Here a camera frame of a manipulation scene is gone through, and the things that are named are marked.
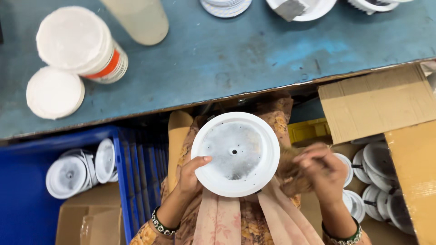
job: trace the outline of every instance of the yellow plastic crate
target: yellow plastic crate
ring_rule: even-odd
[[[291,143],[331,134],[326,118],[289,124],[288,131]]]

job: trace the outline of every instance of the woman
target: woman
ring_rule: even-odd
[[[279,142],[285,146],[290,146],[287,123],[289,122],[292,103],[293,100],[289,95],[278,93],[274,95],[271,102],[258,106],[258,113],[256,113],[273,128]],[[211,156],[196,157],[190,160],[190,148],[203,120],[204,118],[197,117],[190,126],[177,164],[176,177],[170,176],[174,171],[168,170],[168,178],[162,183],[162,206],[154,213],[153,219],[141,227],[138,234],[130,242],[131,245],[227,244],[218,242],[215,233],[209,236],[211,239],[200,239],[201,235],[204,234],[200,234],[201,229],[196,229],[197,219],[200,219],[201,216],[201,214],[199,215],[201,201],[205,197],[202,195],[203,187],[197,180],[194,171],[212,160]],[[183,120],[173,117],[173,121]],[[370,245],[371,242],[368,236],[350,216],[342,201],[342,190],[347,176],[346,166],[322,143],[307,147],[293,161],[302,168],[305,177],[311,182],[312,188],[318,197],[323,218],[323,242],[326,245]],[[239,199],[240,223],[239,216],[236,216],[233,224],[235,226],[240,224],[241,233],[240,235],[237,234],[241,237],[241,244],[292,244],[288,240],[284,242],[282,238],[278,238],[277,234],[274,236],[273,230],[270,231],[268,223],[274,227],[272,225],[274,221],[271,221],[270,218],[267,223],[267,218],[259,204],[260,199],[259,196],[259,200],[257,200],[255,195]],[[299,195],[291,197],[291,201],[290,205],[300,208]],[[309,239],[306,235],[306,238],[304,241],[307,244],[319,244],[316,240],[320,240],[319,237]]]

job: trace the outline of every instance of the green beaded bracelet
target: green beaded bracelet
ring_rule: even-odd
[[[329,238],[329,240],[335,244],[335,245],[354,245],[357,244],[360,239],[362,238],[362,228],[360,227],[359,222],[353,217],[354,222],[356,223],[357,226],[357,231],[356,233],[349,237],[349,238],[336,238],[336,237],[332,237],[331,235],[329,235],[327,233],[326,228],[324,227],[324,223],[322,223],[322,228],[323,228],[323,232],[324,234]]]
[[[153,214],[151,215],[151,221],[153,222],[154,227],[157,229],[157,231],[159,231],[160,233],[167,235],[167,236],[172,236],[174,235],[180,228],[180,223],[176,228],[167,228],[165,227],[156,217],[156,213],[157,210],[160,208],[157,207],[154,211]]]

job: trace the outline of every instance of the peach scarf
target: peach scarf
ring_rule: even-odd
[[[280,190],[275,177],[257,197],[275,245],[324,245],[312,225]],[[239,198],[218,196],[204,188],[193,244],[240,245]]]

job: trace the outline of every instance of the woman's right hand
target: woman's right hand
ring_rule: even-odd
[[[306,147],[293,160],[312,182],[321,206],[343,204],[342,191],[347,178],[347,166],[324,143]]]

